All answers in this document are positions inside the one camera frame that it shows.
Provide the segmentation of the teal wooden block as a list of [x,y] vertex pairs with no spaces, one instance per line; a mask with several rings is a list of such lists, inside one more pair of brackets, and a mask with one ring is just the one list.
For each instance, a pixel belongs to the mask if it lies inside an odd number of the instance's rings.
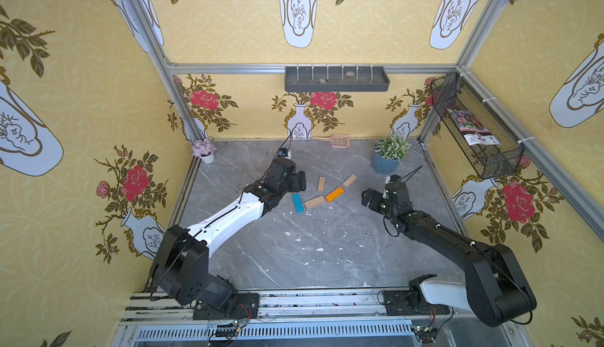
[[305,206],[301,200],[300,194],[299,193],[292,193],[292,199],[293,199],[293,204],[294,204],[294,208],[296,210],[296,213],[304,213],[305,212]]

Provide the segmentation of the natural wooden block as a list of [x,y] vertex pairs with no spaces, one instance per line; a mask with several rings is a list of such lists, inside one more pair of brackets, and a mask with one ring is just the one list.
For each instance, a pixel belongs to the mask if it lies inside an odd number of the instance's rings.
[[325,184],[326,184],[326,178],[324,176],[319,177],[319,183],[317,186],[317,190],[319,192],[323,192],[325,189]]
[[343,183],[344,187],[350,187],[357,179],[356,175],[350,175],[349,178]]
[[313,199],[310,199],[310,200],[306,201],[305,202],[305,208],[307,210],[311,210],[311,209],[314,209],[314,208],[316,208],[316,207],[318,207],[318,206],[320,206],[322,204],[325,204],[326,202],[327,201],[326,201],[325,197],[318,196],[316,198],[313,198]]

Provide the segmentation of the orange wooden block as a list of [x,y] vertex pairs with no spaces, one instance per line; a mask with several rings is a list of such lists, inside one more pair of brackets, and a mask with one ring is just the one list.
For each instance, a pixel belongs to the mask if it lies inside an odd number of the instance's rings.
[[334,200],[336,200],[337,198],[339,198],[343,194],[344,194],[344,188],[337,187],[336,189],[334,189],[333,191],[331,191],[328,195],[326,195],[325,199],[326,199],[327,202],[333,202]]

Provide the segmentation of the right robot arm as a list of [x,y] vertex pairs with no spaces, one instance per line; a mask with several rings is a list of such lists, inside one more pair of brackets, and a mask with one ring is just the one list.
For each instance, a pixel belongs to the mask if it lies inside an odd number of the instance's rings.
[[427,303],[467,310],[490,327],[536,310],[536,297],[510,248],[476,242],[415,210],[401,177],[390,176],[382,192],[363,191],[361,204],[381,214],[399,234],[429,246],[463,270],[464,284],[423,279],[419,286]]

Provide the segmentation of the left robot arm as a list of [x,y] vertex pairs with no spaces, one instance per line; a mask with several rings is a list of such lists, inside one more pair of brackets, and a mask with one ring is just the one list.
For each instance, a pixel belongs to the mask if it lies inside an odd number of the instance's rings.
[[209,272],[209,259],[243,227],[278,206],[289,193],[307,189],[306,173],[289,158],[273,159],[267,173],[229,205],[189,227],[166,230],[149,272],[152,291],[163,290],[180,305],[201,302],[221,313],[235,308],[238,290]]

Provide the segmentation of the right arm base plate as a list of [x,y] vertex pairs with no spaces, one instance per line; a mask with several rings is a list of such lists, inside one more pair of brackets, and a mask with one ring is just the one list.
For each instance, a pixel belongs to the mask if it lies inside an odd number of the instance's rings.
[[429,304],[421,292],[415,290],[380,290],[378,302],[385,307],[388,316],[448,316],[451,309],[446,305]]

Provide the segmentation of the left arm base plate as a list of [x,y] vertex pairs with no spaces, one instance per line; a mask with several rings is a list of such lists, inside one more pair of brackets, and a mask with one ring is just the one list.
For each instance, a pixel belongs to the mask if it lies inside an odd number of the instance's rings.
[[220,311],[202,302],[195,306],[193,320],[255,320],[260,309],[260,295],[253,292],[239,293],[227,305],[226,311]]

